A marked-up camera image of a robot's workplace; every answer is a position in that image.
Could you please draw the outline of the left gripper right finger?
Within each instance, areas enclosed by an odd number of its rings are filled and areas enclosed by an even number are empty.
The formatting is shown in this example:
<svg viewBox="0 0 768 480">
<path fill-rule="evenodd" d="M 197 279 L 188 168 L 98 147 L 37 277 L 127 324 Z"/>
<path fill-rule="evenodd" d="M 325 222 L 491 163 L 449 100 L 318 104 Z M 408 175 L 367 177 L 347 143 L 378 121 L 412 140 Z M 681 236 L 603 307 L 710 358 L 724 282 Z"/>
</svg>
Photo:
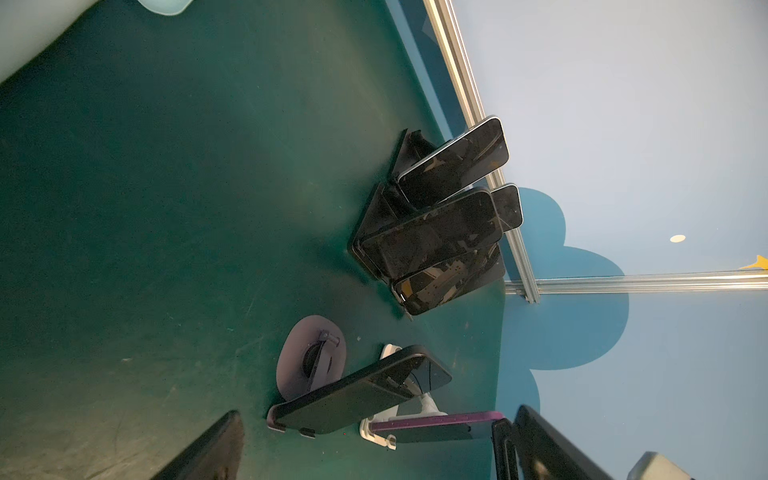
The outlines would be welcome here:
<svg viewBox="0 0 768 480">
<path fill-rule="evenodd" d="M 611 479 L 530 406 L 494 421 L 491 434 L 497 479 Z"/>
</svg>

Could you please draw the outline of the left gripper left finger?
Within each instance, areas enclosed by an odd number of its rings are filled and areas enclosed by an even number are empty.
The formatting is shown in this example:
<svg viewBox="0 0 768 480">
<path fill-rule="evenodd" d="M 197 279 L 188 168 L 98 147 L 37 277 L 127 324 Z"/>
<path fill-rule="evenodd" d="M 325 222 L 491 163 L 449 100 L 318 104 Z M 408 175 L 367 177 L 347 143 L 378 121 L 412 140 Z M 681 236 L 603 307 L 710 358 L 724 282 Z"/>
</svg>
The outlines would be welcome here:
<svg viewBox="0 0 768 480">
<path fill-rule="evenodd" d="M 235 480 L 244 443 L 241 414 L 230 410 L 156 473 L 152 480 Z"/>
</svg>

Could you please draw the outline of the purple phone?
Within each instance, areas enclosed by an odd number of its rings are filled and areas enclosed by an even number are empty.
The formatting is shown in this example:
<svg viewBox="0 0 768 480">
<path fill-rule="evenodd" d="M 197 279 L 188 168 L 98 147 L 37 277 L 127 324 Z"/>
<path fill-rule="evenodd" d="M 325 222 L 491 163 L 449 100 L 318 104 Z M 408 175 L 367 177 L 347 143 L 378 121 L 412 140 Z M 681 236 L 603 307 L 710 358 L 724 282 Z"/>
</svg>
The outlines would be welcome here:
<svg viewBox="0 0 768 480">
<path fill-rule="evenodd" d="M 434 416 L 397 416 L 388 421 L 373 422 L 372 434 L 395 444 L 429 443 L 491 438 L 491 426 L 504 419 L 497 411 L 446 414 Z"/>
</svg>

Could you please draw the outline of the white phone stand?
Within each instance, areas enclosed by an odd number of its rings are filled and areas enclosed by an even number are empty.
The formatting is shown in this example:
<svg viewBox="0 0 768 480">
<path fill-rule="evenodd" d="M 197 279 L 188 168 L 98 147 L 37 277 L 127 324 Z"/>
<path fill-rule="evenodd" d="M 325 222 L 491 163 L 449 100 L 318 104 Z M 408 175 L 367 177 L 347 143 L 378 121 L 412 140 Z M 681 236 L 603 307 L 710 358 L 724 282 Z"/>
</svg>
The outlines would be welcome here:
<svg viewBox="0 0 768 480">
<path fill-rule="evenodd" d="M 436 416 L 445 416 L 446 413 L 439 410 L 430 393 L 418 397 L 421 410 L 415 414 L 400 415 L 399 407 L 394 406 L 383 410 L 371 417 L 364 418 L 360 422 L 359 434 L 364 439 L 376 445 L 387 448 L 391 451 L 397 449 L 397 440 L 394 434 L 386 434 L 384 437 L 375 434 L 372 431 L 373 423 L 384 423 L 389 421 L 405 421 L 411 419 L 421 419 Z"/>
</svg>

